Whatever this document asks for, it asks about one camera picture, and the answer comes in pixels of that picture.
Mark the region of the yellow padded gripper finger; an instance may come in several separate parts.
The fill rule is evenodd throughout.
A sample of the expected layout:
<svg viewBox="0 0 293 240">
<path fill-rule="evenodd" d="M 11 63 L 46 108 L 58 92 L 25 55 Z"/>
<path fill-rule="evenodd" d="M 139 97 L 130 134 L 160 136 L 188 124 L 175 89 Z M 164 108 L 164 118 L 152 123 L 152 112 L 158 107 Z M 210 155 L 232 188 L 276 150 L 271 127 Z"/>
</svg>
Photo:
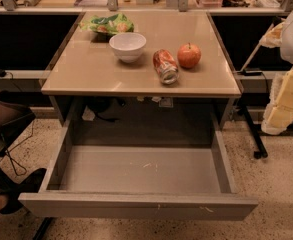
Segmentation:
<svg viewBox="0 0 293 240">
<path fill-rule="evenodd" d="M 276 73 L 272 81 L 261 130 L 279 135 L 293 123 L 293 67 L 286 73 Z"/>
<path fill-rule="evenodd" d="M 282 23 L 279 23 L 276 26 L 271 25 L 270 29 L 267 30 L 266 33 L 260 39 L 259 44 L 266 48 L 280 47 L 282 44 L 282 29 Z"/>
</svg>

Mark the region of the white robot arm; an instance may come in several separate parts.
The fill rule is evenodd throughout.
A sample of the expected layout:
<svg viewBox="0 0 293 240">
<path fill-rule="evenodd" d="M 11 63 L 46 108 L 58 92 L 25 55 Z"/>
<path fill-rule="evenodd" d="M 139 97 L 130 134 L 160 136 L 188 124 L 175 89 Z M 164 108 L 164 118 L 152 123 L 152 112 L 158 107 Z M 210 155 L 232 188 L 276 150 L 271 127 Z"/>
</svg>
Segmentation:
<svg viewBox="0 0 293 240">
<path fill-rule="evenodd" d="M 259 44 L 280 48 L 280 56 L 292 64 L 284 75 L 276 74 L 270 91 L 261 129 L 270 135 L 279 135 L 293 123 L 293 11 L 276 27 L 266 32 Z"/>
</svg>

